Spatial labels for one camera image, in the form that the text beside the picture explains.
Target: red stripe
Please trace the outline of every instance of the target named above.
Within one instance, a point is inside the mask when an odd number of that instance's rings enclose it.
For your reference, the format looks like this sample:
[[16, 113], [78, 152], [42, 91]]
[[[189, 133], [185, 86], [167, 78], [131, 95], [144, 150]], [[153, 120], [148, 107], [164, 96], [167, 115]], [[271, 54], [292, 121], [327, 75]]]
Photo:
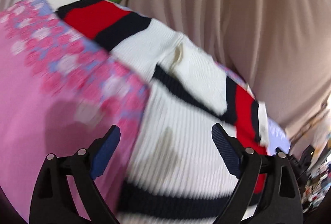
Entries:
[[[251, 147], [257, 153], [261, 155], [267, 155], [267, 150], [260, 146], [258, 143], [254, 141], [245, 131], [240, 128], [237, 128], [237, 139], [243, 145], [243, 147]], [[254, 193], [260, 193], [263, 190], [265, 181], [265, 174], [259, 175], [258, 181], [256, 182], [256, 186], [254, 189]]]
[[113, 3], [101, 1], [69, 11], [64, 21], [87, 38], [94, 39], [99, 32], [129, 13], [130, 11], [122, 10]]
[[255, 130], [252, 126], [252, 103], [254, 99], [245, 89], [237, 85], [236, 90], [236, 113], [235, 126], [246, 131], [249, 138], [255, 139]]

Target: metal rivet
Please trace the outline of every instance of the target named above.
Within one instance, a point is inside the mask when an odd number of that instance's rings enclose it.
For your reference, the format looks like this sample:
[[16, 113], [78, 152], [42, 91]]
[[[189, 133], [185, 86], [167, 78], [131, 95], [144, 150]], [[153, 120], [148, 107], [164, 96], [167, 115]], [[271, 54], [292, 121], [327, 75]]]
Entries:
[[79, 156], [83, 156], [83, 155], [85, 155], [85, 154], [86, 154], [86, 149], [80, 149], [80, 150], [78, 150], [77, 154], [78, 154]]
[[53, 158], [54, 158], [54, 154], [52, 154], [52, 153], [48, 154], [47, 157], [46, 157], [46, 159], [48, 159], [49, 161]]
[[285, 153], [284, 152], [279, 152], [278, 153], [278, 156], [282, 159], [284, 159], [286, 157]]
[[252, 149], [252, 148], [250, 148], [250, 147], [246, 148], [245, 151], [246, 151], [246, 153], [248, 153], [248, 154], [253, 154], [253, 153], [255, 152], [254, 149]]

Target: navy stripe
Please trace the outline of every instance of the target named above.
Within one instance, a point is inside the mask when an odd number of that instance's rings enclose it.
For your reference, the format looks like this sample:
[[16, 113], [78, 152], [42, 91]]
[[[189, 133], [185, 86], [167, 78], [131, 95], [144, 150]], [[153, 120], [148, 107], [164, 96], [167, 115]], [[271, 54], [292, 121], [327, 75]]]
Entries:
[[259, 103], [254, 101], [251, 106], [251, 116], [252, 116], [252, 127], [255, 131], [255, 142], [260, 143], [260, 131], [259, 131]]
[[227, 109], [223, 114], [223, 117], [226, 118], [226, 123], [235, 125], [237, 121], [237, 112], [236, 112], [236, 92], [237, 92], [237, 83], [235, 83], [229, 76], [226, 76], [226, 104]]
[[176, 80], [175, 78], [168, 75], [159, 65], [156, 65], [155, 72], [153, 74], [153, 79], [160, 81], [163, 85], [166, 86], [169, 92], [175, 95], [177, 98], [181, 99], [182, 101], [197, 107], [201, 110], [204, 110], [208, 114], [218, 118], [220, 121], [227, 122], [227, 118], [223, 115], [217, 115], [215, 112], [208, 109], [205, 105], [194, 99], [191, 94], [189, 94], [183, 87], [183, 85]]
[[[202, 219], [221, 214], [230, 196], [213, 200], [153, 195], [124, 181], [118, 212], [135, 213], [163, 219]], [[257, 204], [260, 194], [253, 194], [251, 205]]]
[[68, 14], [68, 12], [70, 12], [71, 10], [73, 10], [75, 8], [82, 8], [82, 7], [87, 7], [89, 5], [94, 5], [94, 4], [96, 4], [98, 2], [101, 2], [101, 1], [103, 1], [103, 0], [79, 0], [79, 1], [73, 2], [69, 5], [61, 6], [56, 11], [56, 14], [58, 15], [58, 17], [60, 19], [64, 20], [64, 18]]
[[97, 34], [94, 40], [107, 51], [111, 51], [124, 39], [146, 30], [151, 23], [151, 18], [140, 16], [135, 12], [119, 19], [114, 24]]

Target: ribbed knit fabric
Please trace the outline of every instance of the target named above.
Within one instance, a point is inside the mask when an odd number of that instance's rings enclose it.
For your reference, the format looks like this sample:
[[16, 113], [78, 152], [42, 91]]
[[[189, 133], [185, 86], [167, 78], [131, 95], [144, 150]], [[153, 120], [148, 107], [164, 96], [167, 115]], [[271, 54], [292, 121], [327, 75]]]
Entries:
[[[120, 196], [121, 223], [213, 222], [238, 181], [211, 139], [217, 122], [208, 108], [156, 67]], [[236, 137], [233, 126], [221, 125]], [[254, 195], [252, 205], [258, 197]]]
[[222, 120], [241, 128], [262, 146], [269, 144], [265, 104], [235, 83], [202, 49], [183, 38], [171, 71], [197, 100]]
[[222, 116], [223, 121], [241, 128], [262, 146], [268, 145], [264, 103], [259, 105], [188, 37], [105, 0], [66, 0], [65, 3], [54, 6], [62, 19], [112, 51], [143, 79], [150, 81], [159, 63], [196, 100]]

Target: black clamp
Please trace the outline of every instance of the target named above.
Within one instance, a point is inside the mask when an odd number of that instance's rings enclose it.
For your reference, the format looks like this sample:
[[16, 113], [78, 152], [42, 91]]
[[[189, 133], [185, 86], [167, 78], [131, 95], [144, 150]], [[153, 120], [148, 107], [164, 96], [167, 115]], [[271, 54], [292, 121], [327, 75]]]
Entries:
[[[220, 124], [212, 139], [229, 172], [239, 181], [226, 208], [214, 224], [302, 224], [302, 207], [296, 178], [286, 155], [262, 156], [229, 137]], [[30, 208], [30, 224], [119, 224], [109, 210], [94, 179], [104, 172], [120, 141], [120, 130], [107, 134], [74, 155], [48, 154], [37, 178]], [[267, 174], [254, 216], [242, 221], [259, 174]], [[91, 220], [80, 217], [73, 202], [67, 175], [74, 177], [78, 193]]]

